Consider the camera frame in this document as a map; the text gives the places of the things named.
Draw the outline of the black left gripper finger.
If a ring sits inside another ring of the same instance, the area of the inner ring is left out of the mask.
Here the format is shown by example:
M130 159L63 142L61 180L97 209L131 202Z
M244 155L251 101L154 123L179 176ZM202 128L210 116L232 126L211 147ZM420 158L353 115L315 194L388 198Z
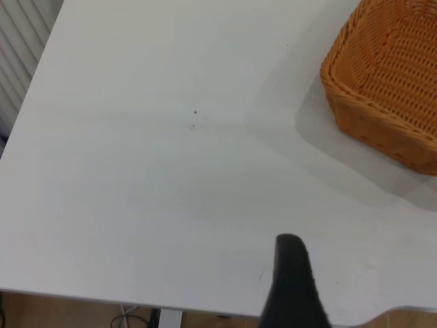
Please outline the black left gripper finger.
M309 253L293 234L276 237L273 279L259 327L330 327Z

